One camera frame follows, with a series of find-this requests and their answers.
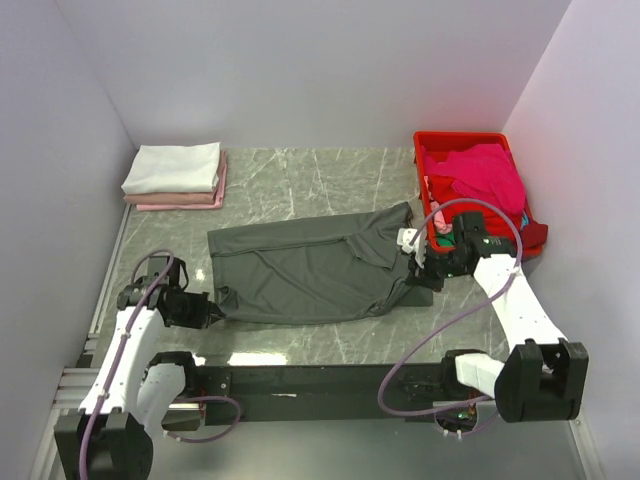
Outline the dark grey t-shirt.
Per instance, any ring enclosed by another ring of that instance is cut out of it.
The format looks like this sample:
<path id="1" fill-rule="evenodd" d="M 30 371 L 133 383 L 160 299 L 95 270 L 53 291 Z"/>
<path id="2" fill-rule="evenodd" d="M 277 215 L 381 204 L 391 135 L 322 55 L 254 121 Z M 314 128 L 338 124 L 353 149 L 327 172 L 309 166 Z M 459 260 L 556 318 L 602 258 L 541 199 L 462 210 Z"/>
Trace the dark grey t-shirt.
<path id="1" fill-rule="evenodd" d="M 410 258 L 396 243 L 412 216 L 403 202 L 210 231 L 215 302 L 228 320 L 294 326 L 429 307 L 432 290 L 409 283 Z"/>

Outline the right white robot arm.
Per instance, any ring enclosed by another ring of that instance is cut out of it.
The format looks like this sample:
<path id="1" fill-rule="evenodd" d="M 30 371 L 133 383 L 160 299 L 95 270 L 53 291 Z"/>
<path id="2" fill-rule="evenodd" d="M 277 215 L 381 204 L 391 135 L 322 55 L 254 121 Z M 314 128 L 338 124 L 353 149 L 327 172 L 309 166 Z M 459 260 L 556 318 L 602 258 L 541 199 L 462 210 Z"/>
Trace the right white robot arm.
<path id="1" fill-rule="evenodd" d="M 580 411 L 589 355 L 554 325 L 531 289 L 512 242 L 492 236 L 479 211 L 453 221 L 454 247 L 437 253 L 424 232 L 402 229 L 397 244 L 410 257 L 410 278 L 440 290 L 449 277 L 470 275 L 491 300 L 509 347 L 500 362 L 476 350 L 446 353 L 439 374 L 444 395 L 476 391 L 493 398 L 510 423 L 573 420 Z"/>

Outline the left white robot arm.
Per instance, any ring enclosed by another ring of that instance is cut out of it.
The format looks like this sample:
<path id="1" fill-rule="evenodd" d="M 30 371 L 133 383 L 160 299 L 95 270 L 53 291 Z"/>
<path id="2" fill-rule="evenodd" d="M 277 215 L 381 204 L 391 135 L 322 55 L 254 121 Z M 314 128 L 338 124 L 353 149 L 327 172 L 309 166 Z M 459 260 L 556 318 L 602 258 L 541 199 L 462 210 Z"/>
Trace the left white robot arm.
<path id="1" fill-rule="evenodd" d="M 224 319 L 209 295 L 190 293 L 186 264 L 170 250 L 139 262 L 117 299 L 116 323 L 96 378 L 73 413 L 59 418 L 54 439 L 68 479 L 145 479 L 154 443 L 174 401 L 192 402 L 200 378 L 189 352 L 163 352 L 163 328 L 206 329 Z"/>

